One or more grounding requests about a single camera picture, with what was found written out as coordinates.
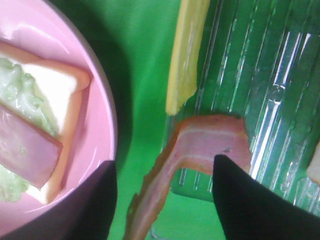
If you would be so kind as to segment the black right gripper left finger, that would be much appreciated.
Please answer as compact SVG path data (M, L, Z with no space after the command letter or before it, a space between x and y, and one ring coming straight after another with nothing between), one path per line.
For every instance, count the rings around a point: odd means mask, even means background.
M115 161L104 161L51 210L3 240L106 240L117 204Z

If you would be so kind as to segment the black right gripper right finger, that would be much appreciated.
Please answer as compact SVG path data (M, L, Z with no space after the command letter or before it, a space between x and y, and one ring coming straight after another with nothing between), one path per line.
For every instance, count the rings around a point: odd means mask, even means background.
M318 240L319 217L282 199L225 155L213 162L212 195L228 240Z

